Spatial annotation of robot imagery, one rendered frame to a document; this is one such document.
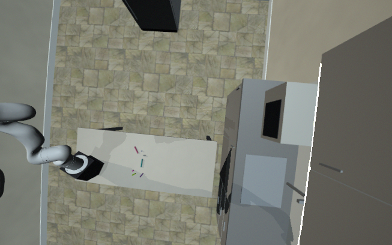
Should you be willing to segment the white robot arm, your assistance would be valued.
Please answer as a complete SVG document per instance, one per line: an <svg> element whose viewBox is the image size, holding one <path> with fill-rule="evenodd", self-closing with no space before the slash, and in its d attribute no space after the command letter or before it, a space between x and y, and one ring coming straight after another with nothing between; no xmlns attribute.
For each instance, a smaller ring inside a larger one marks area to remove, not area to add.
<svg viewBox="0 0 392 245"><path fill-rule="evenodd" d="M65 168L69 174L82 172L88 165L86 156L72 155L68 145L42 148L44 136L34 126L18 122L31 119L35 115L36 110L30 105L0 103L0 132L12 135L20 141L26 148L28 162L34 165L53 162L54 165Z"/></svg>

